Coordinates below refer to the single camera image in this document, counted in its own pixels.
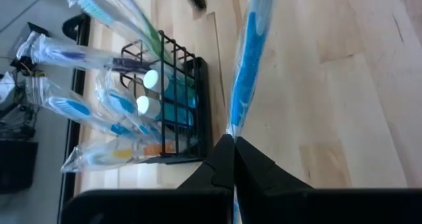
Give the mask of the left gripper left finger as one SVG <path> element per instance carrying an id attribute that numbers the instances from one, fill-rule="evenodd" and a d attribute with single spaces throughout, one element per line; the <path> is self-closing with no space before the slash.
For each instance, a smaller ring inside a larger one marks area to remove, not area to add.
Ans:
<path id="1" fill-rule="evenodd" d="M 233 137 L 225 134 L 177 188 L 89 190 L 65 205 L 61 222 L 231 223 L 234 155 Z"/>

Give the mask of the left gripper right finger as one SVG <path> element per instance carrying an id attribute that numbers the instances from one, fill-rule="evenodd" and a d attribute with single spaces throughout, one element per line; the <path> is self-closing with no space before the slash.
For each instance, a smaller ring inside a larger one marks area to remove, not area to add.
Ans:
<path id="1" fill-rule="evenodd" d="M 421 224 L 419 188 L 314 188 L 242 137 L 234 177 L 244 223 Z"/>

